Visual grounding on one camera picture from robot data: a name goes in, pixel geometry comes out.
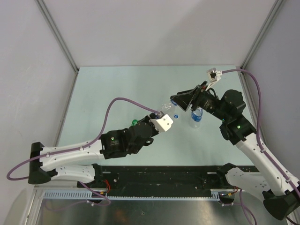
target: purple cable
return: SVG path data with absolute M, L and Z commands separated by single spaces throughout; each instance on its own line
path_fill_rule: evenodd
M 109 200 L 106 196 L 96 192 L 96 191 L 93 191 L 92 189 L 90 189 L 88 186 L 86 186 L 84 183 L 82 182 L 79 182 L 82 186 L 84 186 L 86 189 L 88 189 L 91 193 L 94 193 L 95 195 L 98 195 L 102 198 L 104 198 L 105 200 L 107 200 L 107 203 L 106 204 L 101 204 L 101 203 L 92 203 L 94 205 L 98 205 L 98 206 L 107 206 L 107 205 L 110 205 L 111 204 L 111 200 Z
M 254 83 L 256 84 L 256 88 L 257 88 L 257 92 L 258 92 L 258 115 L 257 115 L 257 126 L 256 126 L 256 140 L 257 140 L 257 144 L 259 146 L 259 148 L 261 150 L 263 150 L 263 145 L 261 143 L 261 139 L 260 139 L 260 127 L 261 127 L 261 110 L 262 110 L 262 94 L 261 94 L 261 89 L 259 87 L 258 81 L 256 80 L 256 78 L 253 76 L 252 73 L 250 73 L 249 71 L 245 70 L 245 69 L 229 69 L 229 70 L 225 70 L 222 71 L 223 74 L 226 73 L 230 73 L 230 72 L 244 72 L 246 74 L 248 74 L 254 81 Z M 281 169 L 281 167 L 278 165 L 278 163 L 269 155 L 269 153 L 267 151 L 263 151 L 263 153 L 265 154 L 265 156 L 268 158 L 268 160 L 278 169 L 278 171 L 281 173 L 281 175 L 286 179 L 289 180 L 288 183 L 291 185 L 291 187 L 295 190 L 295 192 L 297 193 L 298 197 L 300 198 L 300 192 L 297 189 L 296 185 L 290 180 L 290 178 L 288 177 L 288 175 Z
M 294 225 L 300 225 L 300 224 L 297 224 L 297 223 L 295 223 L 294 221 L 292 221 L 289 217 L 286 217 L 286 219 L 287 219 L 291 224 L 294 224 Z
M 242 204 L 240 203 L 234 203 L 233 205 L 239 205 L 239 206 L 242 206 Z M 233 206 L 232 204 L 223 204 L 223 206 Z M 251 212 L 251 210 L 249 208 L 247 208 L 246 206 L 244 206 L 245 210 L 248 211 L 251 216 L 253 217 L 253 220 L 254 220 L 254 224 L 257 225 L 257 221 L 256 221 L 256 218 L 254 216 L 254 214 Z
M 245 214 L 245 217 L 246 217 L 247 221 L 249 222 L 250 225 L 252 225 L 252 222 L 251 222 L 251 220 L 250 220 L 250 218 L 249 218 L 249 216 L 247 215 L 247 212 L 246 212 L 246 206 L 245 206 L 244 203 L 243 203 L 243 199 L 242 199 L 242 189 L 240 189 L 240 205 L 241 205 L 241 207 L 242 207 L 242 209 L 243 209 L 243 212 L 244 212 L 244 214 Z
M 109 110 L 111 109 L 113 103 L 114 103 L 115 101 L 118 101 L 118 100 L 130 102 L 130 103 L 132 103 L 132 104 L 134 104 L 134 105 L 136 105 L 136 106 L 138 106 L 138 107 L 141 107 L 141 108 L 143 108 L 143 109 L 145 109 L 145 110 L 148 110 L 148 111 L 150 111 L 150 112 L 153 112 L 153 113 L 157 113 L 157 114 L 160 113 L 159 111 L 156 111 L 156 110 L 154 110 L 154 109 L 150 109 L 150 108 L 148 108 L 148 107 L 146 107 L 146 106 L 143 106 L 143 105 L 141 105 L 141 104 L 139 104 L 139 103 L 137 103 L 137 102 L 135 102 L 135 101 L 133 101 L 133 100 L 130 100 L 130 99 L 128 99 L 128 98 L 125 98 L 125 97 L 116 97 L 115 99 L 113 99 L 113 100 L 110 102 L 110 104 L 109 104 L 109 106 L 108 106 L 108 108 L 107 108 L 107 110 L 106 110 L 104 122 L 103 122 L 103 125 L 102 125 L 102 128 L 101 128 L 101 131 L 100 131 L 99 135 L 98 135 L 93 141 L 91 141 L 90 143 L 88 143 L 88 144 L 82 146 L 83 148 L 87 148 L 87 147 L 91 146 L 93 143 L 95 143 L 95 142 L 100 138 L 100 136 L 102 135 L 102 133 L 103 133 L 103 131 L 104 131 L 104 128 L 105 128 L 105 126 L 106 126 L 106 122 L 107 122 L 107 117 L 108 117 Z M 67 152 L 76 151 L 76 150 L 80 150 L 80 147 L 72 148 L 72 149 L 66 149 L 66 150 L 60 150 L 60 151 L 56 151 L 56 152 L 49 152 L 48 155 L 51 156 L 51 155 L 56 155 L 56 154 L 61 154 L 61 153 L 67 153 Z M 36 160 L 36 159 L 45 157 L 46 155 L 47 155 L 47 154 L 43 154 L 43 155 L 40 155 L 40 156 L 35 156 L 35 157 L 32 157 L 32 158 L 30 158 L 30 159 L 25 160 L 24 162 L 19 163 L 18 165 L 16 165 L 14 168 L 12 168 L 12 169 L 7 173 L 6 178 L 7 178 L 8 180 L 12 180 L 12 181 L 28 179 L 28 177 L 12 178 L 12 177 L 10 177 L 10 175 L 11 175 L 16 169 L 18 169 L 19 167 L 21 167 L 22 165 L 24 165 L 24 164 L 26 164 L 26 163 L 29 163 L 29 162 L 31 162 L 31 161 L 34 161 L 34 160 Z
M 66 207 L 63 207 L 63 208 L 54 210 L 54 209 L 50 209 L 50 208 L 47 206 L 47 201 L 46 201 L 46 202 L 44 203 L 45 208 L 46 208 L 47 210 L 49 210 L 49 211 L 52 211 L 52 212 L 59 212 L 59 211 L 63 211 L 63 210 L 69 209 L 69 208 L 71 208 L 72 206 L 77 205 L 77 204 L 81 204 L 81 203 L 90 203 L 90 204 L 92 204 L 92 205 L 97 205 L 97 206 L 107 206 L 107 205 L 110 205 L 110 204 L 111 204 L 111 200 L 109 200 L 106 196 L 104 196 L 104 195 L 102 195 L 102 194 L 100 194 L 100 193 L 98 193 L 98 192 L 96 192 L 96 191 L 93 191 L 92 189 L 90 189 L 88 186 L 86 186 L 86 185 L 85 185 L 84 183 L 82 183 L 82 182 L 79 182 L 79 183 L 80 183 L 82 186 L 84 186 L 86 189 L 88 189 L 90 192 L 92 192 L 92 193 L 94 193 L 95 195 L 98 195 L 98 196 L 104 198 L 104 199 L 107 201 L 107 203 L 106 203 L 106 204 L 101 204 L 101 203 L 90 202 L 89 200 L 83 200 L 83 201 L 78 201 L 78 202 L 75 202 L 75 203 L 73 203 L 73 204 L 70 204 L 70 205 L 68 205 L 68 206 L 66 206 Z
M 44 203 L 44 207 L 45 207 L 47 210 L 49 210 L 49 211 L 52 211 L 52 212 L 59 212 L 59 211 L 63 211 L 63 210 L 66 210 L 66 209 L 68 209 L 68 208 L 71 208 L 71 207 L 74 206 L 74 205 L 77 205 L 77 204 L 80 204 L 80 203 L 86 203 L 86 202 L 87 202 L 87 200 L 78 201 L 78 202 L 75 202 L 75 203 L 73 203 L 73 204 L 70 204 L 70 205 L 68 205 L 68 206 L 66 206 L 66 207 L 63 207 L 63 208 L 60 208 L 60 209 L 57 209 L 57 210 L 50 209 L 50 208 L 47 206 L 47 203 L 45 202 L 45 203 Z

